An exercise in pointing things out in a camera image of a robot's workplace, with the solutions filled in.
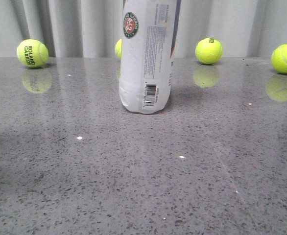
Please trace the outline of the white tennis ball can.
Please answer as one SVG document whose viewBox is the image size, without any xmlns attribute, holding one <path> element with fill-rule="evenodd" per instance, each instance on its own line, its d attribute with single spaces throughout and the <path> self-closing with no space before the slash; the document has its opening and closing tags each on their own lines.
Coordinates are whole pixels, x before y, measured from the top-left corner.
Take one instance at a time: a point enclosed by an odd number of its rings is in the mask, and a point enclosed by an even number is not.
<svg viewBox="0 0 287 235">
<path fill-rule="evenodd" d="M 120 62 L 120 100 L 133 113 L 167 104 L 181 2 L 126 0 Z"/>
</svg>

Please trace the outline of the Wilson tennis ball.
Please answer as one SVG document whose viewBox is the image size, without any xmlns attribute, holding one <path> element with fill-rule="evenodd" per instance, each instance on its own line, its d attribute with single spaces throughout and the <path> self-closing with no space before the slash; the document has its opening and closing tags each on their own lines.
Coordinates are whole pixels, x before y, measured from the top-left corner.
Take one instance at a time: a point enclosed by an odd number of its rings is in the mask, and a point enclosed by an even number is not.
<svg viewBox="0 0 287 235">
<path fill-rule="evenodd" d="M 202 39 L 195 48 L 195 55 L 202 64 L 214 64 L 223 54 L 222 44 L 214 38 Z"/>
</svg>

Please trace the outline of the Roland Garros tennis ball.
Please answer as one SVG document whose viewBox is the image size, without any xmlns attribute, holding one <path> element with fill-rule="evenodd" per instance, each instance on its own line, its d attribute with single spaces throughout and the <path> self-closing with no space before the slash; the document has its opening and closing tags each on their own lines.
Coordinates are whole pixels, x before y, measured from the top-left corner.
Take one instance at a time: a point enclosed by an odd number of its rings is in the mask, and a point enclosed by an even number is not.
<svg viewBox="0 0 287 235">
<path fill-rule="evenodd" d="M 29 68 L 40 68 L 49 59 L 47 47 L 35 39 L 22 41 L 17 47 L 17 58 Z"/>
</svg>

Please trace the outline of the plain yellow tennis ball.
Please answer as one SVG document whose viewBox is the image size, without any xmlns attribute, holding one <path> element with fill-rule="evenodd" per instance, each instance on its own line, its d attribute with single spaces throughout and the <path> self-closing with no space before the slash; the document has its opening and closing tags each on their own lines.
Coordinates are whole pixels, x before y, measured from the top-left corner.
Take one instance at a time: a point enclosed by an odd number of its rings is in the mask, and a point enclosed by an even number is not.
<svg viewBox="0 0 287 235">
<path fill-rule="evenodd" d="M 287 74 L 287 44 L 277 47 L 271 55 L 273 68 L 283 74 Z"/>
</svg>

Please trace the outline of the grey curtain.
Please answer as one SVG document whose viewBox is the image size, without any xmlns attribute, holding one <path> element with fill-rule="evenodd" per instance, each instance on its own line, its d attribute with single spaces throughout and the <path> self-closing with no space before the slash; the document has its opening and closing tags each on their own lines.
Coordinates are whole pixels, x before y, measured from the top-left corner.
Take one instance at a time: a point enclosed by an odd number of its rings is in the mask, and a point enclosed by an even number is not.
<svg viewBox="0 0 287 235">
<path fill-rule="evenodd" d="M 113 57 L 122 36 L 121 0 L 0 0 L 0 57 L 16 56 L 24 39 L 52 57 Z M 213 37 L 225 57 L 268 57 L 287 43 L 287 0 L 184 0 L 176 57 L 192 57 Z"/>
</svg>

